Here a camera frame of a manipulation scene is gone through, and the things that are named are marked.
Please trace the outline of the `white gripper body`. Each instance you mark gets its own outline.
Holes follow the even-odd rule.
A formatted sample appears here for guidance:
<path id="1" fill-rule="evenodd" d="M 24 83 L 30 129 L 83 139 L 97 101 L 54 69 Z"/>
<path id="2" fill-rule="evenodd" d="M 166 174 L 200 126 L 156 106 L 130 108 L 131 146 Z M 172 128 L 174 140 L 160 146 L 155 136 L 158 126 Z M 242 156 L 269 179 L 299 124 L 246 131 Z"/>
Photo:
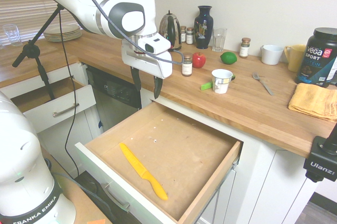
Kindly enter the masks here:
<path id="1" fill-rule="evenodd" d="M 146 54 L 135 53 L 127 40 L 122 40 L 122 60 L 126 65 L 161 79 L 169 77 L 173 72 L 172 63 L 154 59 Z"/>

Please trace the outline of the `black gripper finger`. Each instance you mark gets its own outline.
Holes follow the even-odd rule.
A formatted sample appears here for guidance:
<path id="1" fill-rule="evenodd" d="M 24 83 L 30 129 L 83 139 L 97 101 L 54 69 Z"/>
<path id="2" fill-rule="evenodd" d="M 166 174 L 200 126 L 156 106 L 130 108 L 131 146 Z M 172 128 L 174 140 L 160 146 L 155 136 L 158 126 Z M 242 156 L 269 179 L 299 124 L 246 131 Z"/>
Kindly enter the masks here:
<path id="1" fill-rule="evenodd" d="M 154 77 L 154 98 L 157 99 L 160 95 L 161 89 L 163 85 L 163 79 L 160 77 Z"/>
<path id="2" fill-rule="evenodd" d="M 139 69 L 131 66 L 131 75 L 137 91 L 141 90 L 141 80 L 139 75 Z"/>

